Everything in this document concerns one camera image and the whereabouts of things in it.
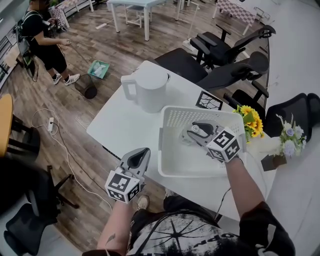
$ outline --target wooden floor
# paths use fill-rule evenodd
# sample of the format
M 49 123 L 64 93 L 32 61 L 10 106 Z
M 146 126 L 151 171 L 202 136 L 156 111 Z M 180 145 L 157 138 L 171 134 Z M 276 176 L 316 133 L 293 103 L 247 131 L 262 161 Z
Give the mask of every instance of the wooden floor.
M 206 31 L 221 35 L 216 23 L 224 24 L 231 32 L 226 42 L 230 45 L 242 38 L 245 24 L 225 14 L 218 13 L 216 19 L 211 18 L 214 9 L 214 1 L 200 3 L 196 21 L 191 36 Z M 145 59 L 156 58 L 168 51 L 182 46 L 187 38 L 191 20 L 194 15 L 194 7 L 190 6 L 180 14 L 180 20 L 175 21 L 175 6 L 167 3 L 166 6 L 158 5 L 153 9 L 153 21 L 150 24 L 150 40 L 144 40 L 144 29 L 136 25 L 126 25 L 124 9 L 119 8 L 121 16 L 120 33 L 116 33 L 112 15 L 107 11 L 105 4 L 98 7 L 95 12 L 89 12 L 88 8 L 81 10 L 69 19 L 70 29 L 62 37 L 72 41 L 72 47 L 85 58 L 84 61 L 71 47 L 64 47 L 68 68 L 74 74 L 86 74 L 88 63 L 93 60 L 101 60 L 110 64 L 107 76 L 103 80 L 94 79 L 98 88 L 97 96 L 92 100 L 85 99 L 74 85 L 66 87 L 63 82 L 52 84 L 50 76 L 46 73 L 43 64 L 39 63 L 39 76 L 37 82 L 33 82 L 26 71 L 17 66 L 3 86 L 0 94 L 10 93 L 14 100 L 14 114 L 23 119 L 27 126 L 33 114 L 40 109 L 54 110 L 59 118 L 60 131 L 63 139 L 80 168 L 70 157 L 70 164 L 78 180 L 90 191 L 98 193 L 113 205 L 109 199 L 104 185 L 110 170 L 114 170 L 118 160 L 106 152 L 102 146 L 92 139 L 86 129 L 99 110 L 120 86 L 120 77 L 129 75 Z M 107 26 L 96 30 L 96 26 L 108 23 Z M 248 31 L 260 28 L 255 23 Z M 259 46 L 266 47 L 268 41 L 259 39 L 247 46 L 246 52 L 250 55 L 253 51 L 261 51 Z M 248 83 L 239 82 L 229 86 L 227 90 L 215 91 L 214 94 L 222 96 L 224 92 L 233 92 L 237 88 L 254 95 L 255 90 Z M 33 120 L 35 125 L 47 125 L 53 114 L 49 111 L 41 111 Z M 57 183 L 64 176 L 71 173 L 68 166 L 65 150 L 54 141 L 45 127 L 39 129 L 41 135 L 41 149 L 36 163 L 46 168 L 53 165 L 53 179 Z M 17 139 L 20 134 L 12 134 Z M 59 133 L 54 136 L 61 142 Z M 94 249 L 97 239 L 108 220 L 111 210 L 108 205 L 94 194 L 87 193 L 75 181 L 67 182 L 61 189 L 72 202 L 79 204 L 80 209 L 72 209 L 68 205 L 61 208 L 58 216 L 57 228 L 81 251 Z M 162 210 L 164 188 L 147 180 L 145 193 L 150 196 L 150 210 L 153 212 Z

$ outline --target person's shoe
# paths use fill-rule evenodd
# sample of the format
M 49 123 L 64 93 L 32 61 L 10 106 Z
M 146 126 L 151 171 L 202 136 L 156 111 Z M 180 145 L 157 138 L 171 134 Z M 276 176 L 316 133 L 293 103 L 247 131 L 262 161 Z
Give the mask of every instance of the person's shoe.
M 56 76 L 55 79 L 52 79 L 54 85 L 59 83 L 59 80 L 62 78 L 62 75 L 60 75 L 59 73 L 55 74 L 55 76 Z
M 178 194 L 176 194 L 175 192 L 167 188 L 165 189 L 164 199 L 166 199 L 167 197 L 176 197 L 176 196 L 178 196 Z
M 68 81 L 64 81 L 65 86 L 75 83 L 80 78 L 80 74 L 69 75 Z
M 136 211 L 139 211 L 140 209 L 146 210 L 149 206 L 149 196 L 147 195 L 142 195 L 138 199 L 138 208 Z

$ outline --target black office chair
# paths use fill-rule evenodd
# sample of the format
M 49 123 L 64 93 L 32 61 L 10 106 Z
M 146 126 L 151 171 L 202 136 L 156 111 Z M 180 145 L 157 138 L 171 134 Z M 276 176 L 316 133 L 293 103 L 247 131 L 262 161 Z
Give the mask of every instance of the black office chair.
M 190 43 L 201 49 L 205 59 L 210 58 L 209 49 L 198 39 L 192 38 Z M 256 80 L 269 70 L 268 58 L 258 51 L 253 52 L 250 58 L 214 68 L 210 73 L 202 67 L 200 57 L 196 60 L 182 48 L 165 53 L 155 62 L 205 90 L 225 88 L 239 80 Z
M 11 162 L 14 168 L 24 168 L 29 175 L 29 190 L 26 193 L 30 203 L 24 204 L 18 213 L 6 223 L 4 239 L 12 250 L 22 256 L 29 253 L 33 256 L 39 251 L 40 241 L 46 226 L 57 223 L 60 210 L 57 205 L 64 203 L 77 209 L 61 194 L 59 188 L 73 175 L 68 175 L 54 186 L 51 169 L 48 170 L 26 166 L 20 162 Z
M 227 34 L 231 35 L 231 32 L 218 24 L 216 24 L 216 26 L 222 29 L 221 38 L 210 32 L 198 34 L 196 37 L 196 39 L 200 40 L 210 50 L 210 62 L 206 62 L 204 65 L 209 66 L 212 69 L 214 68 L 214 65 L 224 66 L 234 63 L 238 55 L 246 50 L 245 46 L 253 40 L 257 38 L 269 38 L 272 34 L 276 34 L 276 31 L 272 26 L 265 25 L 252 34 L 237 41 L 233 47 L 230 47 L 225 43 L 225 39 Z
M 225 98 L 229 102 L 229 105 L 235 109 L 237 108 L 237 105 L 248 105 L 254 108 L 262 120 L 264 132 L 270 137 L 280 136 L 283 130 L 281 120 L 276 115 L 282 116 L 283 120 L 289 123 L 293 114 L 296 125 L 300 126 L 304 131 L 303 135 L 306 136 L 306 142 L 311 139 L 312 124 L 315 125 L 319 122 L 319 119 L 313 119 L 313 115 L 317 116 L 317 114 L 320 113 L 319 97 L 316 98 L 316 95 L 313 93 L 313 95 L 310 96 L 310 98 L 315 99 L 314 102 L 312 102 L 315 106 L 313 114 L 310 108 L 310 100 L 305 93 L 300 93 L 286 102 L 269 107 L 266 113 L 265 109 L 258 104 L 257 100 L 262 94 L 266 97 L 269 97 L 269 94 L 266 89 L 257 82 L 252 83 L 252 85 L 258 89 L 258 93 L 254 98 L 251 98 L 244 91 L 239 89 L 235 91 L 232 97 L 225 93 L 223 98 Z

